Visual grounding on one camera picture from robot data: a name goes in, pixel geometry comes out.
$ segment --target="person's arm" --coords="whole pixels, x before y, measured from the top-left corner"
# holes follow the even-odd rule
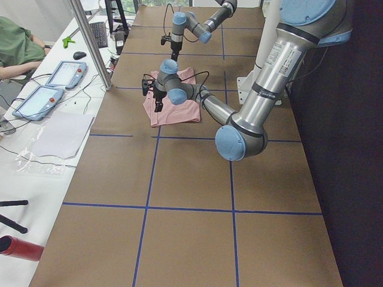
[[[40,38],[38,38],[37,36],[35,36],[35,35],[33,35],[33,34],[29,37],[29,39],[31,39],[32,42],[36,43],[36,44],[39,45],[41,48],[43,48],[44,51],[45,51],[45,55],[48,55],[48,53],[49,53],[49,51],[50,51],[50,48],[48,48],[48,47],[47,47],[47,48],[44,48],[45,43],[44,43],[43,40],[41,40]]]
[[[10,79],[22,75],[33,69],[37,69],[41,62],[29,62],[18,66],[0,67],[0,79]]]

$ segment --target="green clip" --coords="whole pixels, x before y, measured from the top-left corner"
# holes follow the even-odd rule
[[[71,37],[66,37],[65,39],[62,40],[64,42],[64,48],[68,48],[68,44],[69,43],[75,43],[75,41],[73,41],[71,39]]]

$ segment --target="red cylinder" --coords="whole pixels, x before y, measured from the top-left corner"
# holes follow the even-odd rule
[[[39,261],[43,250],[43,246],[13,236],[7,235],[0,238],[0,254],[3,255]]]

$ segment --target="black panel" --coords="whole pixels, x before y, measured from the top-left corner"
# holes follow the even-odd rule
[[[383,7],[358,1],[350,42],[291,102],[345,287],[383,286]],[[310,51],[300,75],[323,49]]]

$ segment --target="pink cloth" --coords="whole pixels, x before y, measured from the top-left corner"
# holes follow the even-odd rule
[[[157,78],[158,72],[150,73],[153,77]],[[181,79],[186,79],[194,75],[193,68],[187,68],[178,72]],[[195,84],[196,79],[192,77],[184,83]],[[168,96],[162,100],[163,108],[161,112],[154,112],[156,108],[156,100],[153,99],[153,92],[149,91],[146,95],[146,100],[143,103],[146,113],[150,118],[150,126],[158,127],[165,124],[177,124],[185,122],[199,123],[201,121],[199,105],[193,100],[186,100],[180,105],[173,105]]]

